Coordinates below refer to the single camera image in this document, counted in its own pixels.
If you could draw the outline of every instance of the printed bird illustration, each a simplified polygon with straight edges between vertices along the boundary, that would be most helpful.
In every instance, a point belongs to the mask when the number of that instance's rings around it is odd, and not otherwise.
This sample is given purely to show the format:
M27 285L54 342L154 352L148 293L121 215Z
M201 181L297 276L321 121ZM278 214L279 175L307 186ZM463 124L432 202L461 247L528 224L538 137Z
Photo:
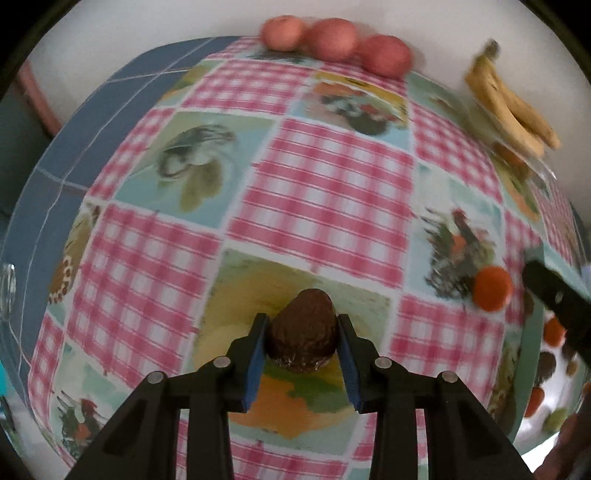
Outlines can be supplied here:
M361 90L323 82L314 88L314 92L319 94L320 103L328 111L342 116L352 129L364 135L382 135L390 125L396 128L405 127L405 122L392 113L387 103ZM383 108L378 108L371 102L381 103Z
M63 390L56 397L61 420L62 442L74 458L97 436L107 419L97 411L97 405L88 398L74 400Z
M470 279L495 257L495 243L488 231L469 225L461 209L445 214L426 208L430 217L422 216L427 224L427 239L433 246L431 271L425 277L428 285L442 298L463 298L470 290Z
M130 175L154 169L158 189L163 191L181 183L179 207L183 212L199 208L204 199L216 196L224 177L233 168L230 152L236 134L224 125L208 124L190 128L169 140L157 155L146 155Z

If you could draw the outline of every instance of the banana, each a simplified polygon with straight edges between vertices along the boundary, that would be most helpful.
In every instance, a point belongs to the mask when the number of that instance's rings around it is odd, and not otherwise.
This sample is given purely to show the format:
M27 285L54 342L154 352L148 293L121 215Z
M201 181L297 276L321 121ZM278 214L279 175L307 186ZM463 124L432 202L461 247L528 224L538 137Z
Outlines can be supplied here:
M528 157L542 157L544 142L558 148L560 140L548 122L500 79L494 64L498 50L498 44L491 40L474 59L465 81L482 106L497 118L514 149Z
M560 139L546 119L529 103L519 98L498 76L496 82L507 107L509 107L509 110L519 123L535 135L538 135L553 150L560 148Z

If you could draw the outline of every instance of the orange fruit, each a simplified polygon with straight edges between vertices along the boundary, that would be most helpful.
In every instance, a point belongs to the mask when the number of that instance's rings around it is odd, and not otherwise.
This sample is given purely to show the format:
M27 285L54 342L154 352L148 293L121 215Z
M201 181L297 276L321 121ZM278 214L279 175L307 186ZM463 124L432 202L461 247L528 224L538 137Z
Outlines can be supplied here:
M564 334L566 330L555 316L544 325L544 341L552 346L560 346L564 343Z
M534 387L531 389L530 400L527 403L525 415L523 415L524 418L528 419L538 411L538 408L540 408L540 405L542 405L545 396L546 394L544 393L544 390L542 390L540 387Z
M490 265L474 277L472 301L485 312L496 312L506 307L512 295L513 282L503 267Z

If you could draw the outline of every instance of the printed rooster illustration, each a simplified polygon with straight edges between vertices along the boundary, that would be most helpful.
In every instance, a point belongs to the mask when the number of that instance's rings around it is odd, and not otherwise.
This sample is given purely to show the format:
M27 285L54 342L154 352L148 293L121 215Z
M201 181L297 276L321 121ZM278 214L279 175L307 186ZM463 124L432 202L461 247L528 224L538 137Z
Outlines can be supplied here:
M57 407L62 424L62 442L70 454L75 458L96 437L107 419L97 411L97 405L88 398L76 401L61 390L57 396Z
M469 225L461 209L451 214L426 208L431 218L422 216L429 243L433 246L431 271L425 277L441 298L461 299L470 292L470 279L495 258L495 243L488 231Z

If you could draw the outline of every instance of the pink checkered square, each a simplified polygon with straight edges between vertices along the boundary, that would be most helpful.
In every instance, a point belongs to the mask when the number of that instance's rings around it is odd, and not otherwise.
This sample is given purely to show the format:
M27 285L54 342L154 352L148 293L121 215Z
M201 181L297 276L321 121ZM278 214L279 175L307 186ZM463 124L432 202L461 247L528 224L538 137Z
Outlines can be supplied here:
M189 421L181 418L178 423L177 438L177 479L187 478L187 439L189 438Z
M451 120L417 103L412 104L414 152L421 160L437 165L469 186L502 203L495 169L478 143Z
M427 430L425 427L425 414L422 410L416 411L417 418L417 450L418 459L427 458ZM378 424L378 414L372 413L363 416L363 435L361 441L355 447L353 460L367 462L374 454L375 429Z
M394 92L403 97L406 97L407 94L405 80L393 80L373 75L363 69L358 57L354 57L346 63L323 62L320 66L320 70L371 83L372 85L383 88L389 92Z
M212 53L207 57L207 60L232 59L240 53L253 50L254 48L259 46L261 46L261 41L259 40L259 37L242 37L230 43L222 51Z
M564 258L570 265L573 265L573 251L571 250L569 241L563 231L567 229L567 223L565 222L567 222L568 217L562 216L555 207L554 202L550 202L544 193L542 193L537 187L532 186L531 190L538 202L540 214L544 220L548 243L562 258Z
M505 321L510 325L523 325L524 287L521 272L525 266L524 250L533 248L541 242L538 234L530 225L519 220L509 210L505 211L505 268L513 281L513 296L505 310Z
M117 148L88 191L89 196L110 200L154 138L172 117L174 108L152 108Z
M80 265L68 335L132 388L153 370L177 374L219 248L210 233L109 205Z
M566 240L566 254L570 256L570 260L567 258L567 261L573 265L574 255L572 249L578 248L579 241L574 226L573 209L556 181L550 182L550 191L552 192L552 205L556 211L555 218L563 234L563 238Z
M412 158L352 132L286 119L228 235L390 287L402 284Z
M259 442L233 441L232 456L236 480L337 480L347 468L342 460L275 453Z
M46 429L49 428L51 384L57 371L63 344L64 332L46 313L41 321L39 337L31 360L31 370L27 378L31 408L37 421L40 421Z
M287 113L312 69L273 61L229 60L207 75L184 108Z
M392 320L387 356L411 372L436 377L456 372L480 401L492 391L503 340L501 322L462 305L406 295Z

